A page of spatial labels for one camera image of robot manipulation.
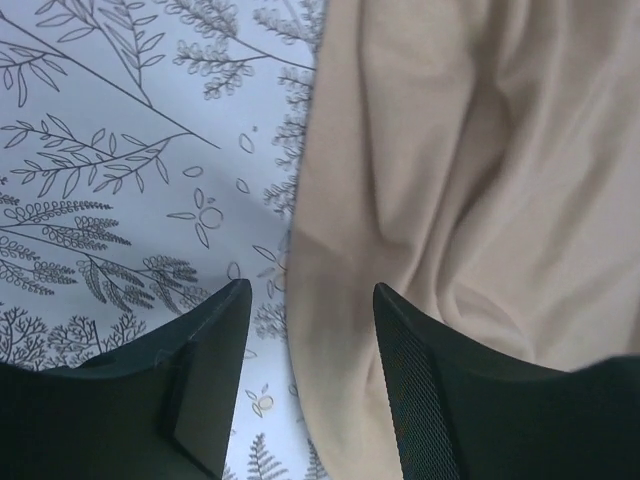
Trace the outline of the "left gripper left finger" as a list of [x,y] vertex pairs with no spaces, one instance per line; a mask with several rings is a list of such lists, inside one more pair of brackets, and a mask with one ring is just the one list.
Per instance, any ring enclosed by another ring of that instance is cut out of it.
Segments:
[[5,479],[218,479],[229,443],[251,285],[78,367],[1,368]]

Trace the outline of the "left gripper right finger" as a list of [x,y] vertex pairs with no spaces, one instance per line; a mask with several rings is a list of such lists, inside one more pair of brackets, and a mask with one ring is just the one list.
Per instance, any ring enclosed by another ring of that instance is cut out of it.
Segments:
[[373,294],[407,479],[635,479],[639,360],[562,372],[484,346],[385,284]]

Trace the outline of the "beige t shirt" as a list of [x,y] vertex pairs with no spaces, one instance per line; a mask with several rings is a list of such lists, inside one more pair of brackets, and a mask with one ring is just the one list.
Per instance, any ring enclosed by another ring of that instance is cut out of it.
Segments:
[[637,2],[328,4],[287,320],[334,479],[401,475],[379,282],[544,366],[638,351]]

